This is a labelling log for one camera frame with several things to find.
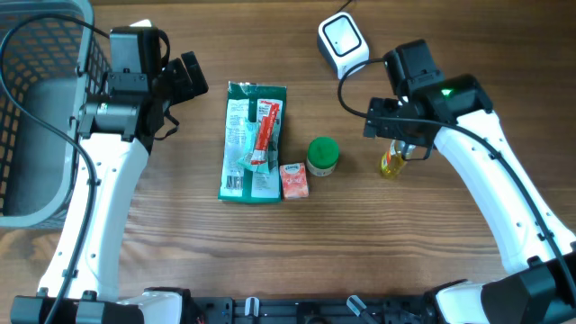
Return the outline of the red tissue pack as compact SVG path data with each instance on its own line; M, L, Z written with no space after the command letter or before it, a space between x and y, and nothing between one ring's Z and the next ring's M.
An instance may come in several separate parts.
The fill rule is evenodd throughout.
M280 166L284 199L300 199L310 194L305 165L303 163Z

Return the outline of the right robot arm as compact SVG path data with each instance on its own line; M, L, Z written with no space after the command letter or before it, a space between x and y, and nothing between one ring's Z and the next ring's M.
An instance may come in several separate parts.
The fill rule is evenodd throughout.
M437 289L447 323L561 323L575 316L575 237L515 157L491 99L471 75L445 78L423 40L384 55L394 96L374 98L367 137L436 149L462 178L497 243L506 276Z

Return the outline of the yellow oil bottle grey cap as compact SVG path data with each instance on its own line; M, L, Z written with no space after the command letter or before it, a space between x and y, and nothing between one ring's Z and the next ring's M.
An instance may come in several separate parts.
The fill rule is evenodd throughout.
M393 179L401 173L411 158L415 145L393 139L388 150L382 155L380 169L382 176Z

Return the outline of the red toothpaste tube box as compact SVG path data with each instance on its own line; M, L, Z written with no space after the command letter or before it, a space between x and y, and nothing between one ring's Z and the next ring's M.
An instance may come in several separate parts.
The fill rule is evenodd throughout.
M277 114L280 111L280 104L278 102L264 100L259 104L258 109L262 113L262 116L256 143L250 159L250 164L253 166L262 165L266 162L269 141L274 130Z

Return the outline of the green lid jar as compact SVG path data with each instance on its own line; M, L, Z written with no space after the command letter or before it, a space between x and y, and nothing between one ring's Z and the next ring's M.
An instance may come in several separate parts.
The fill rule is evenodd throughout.
M308 147L306 166L314 176L329 176L334 172L338 159L337 142L330 137L318 137Z

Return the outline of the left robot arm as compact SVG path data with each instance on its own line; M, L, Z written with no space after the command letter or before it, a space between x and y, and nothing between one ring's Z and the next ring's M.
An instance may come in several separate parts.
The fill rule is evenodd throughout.
M196 56L171 58L154 26L108 33L112 67L81 105L75 186L57 251L33 296L13 300L13 323L194 323L201 312L182 288L151 287L121 299L118 267L136 184L170 107L206 93Z

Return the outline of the green glove package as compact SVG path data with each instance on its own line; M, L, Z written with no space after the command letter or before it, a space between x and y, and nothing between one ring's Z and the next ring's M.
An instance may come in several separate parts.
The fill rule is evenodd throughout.
M286 99L285 86L228 84L219 200L235 203L278 203L282 200L279 153ZM250 159L262 116L258 107L264 100L278 102L280 111L269 141L266 162L253 166Z

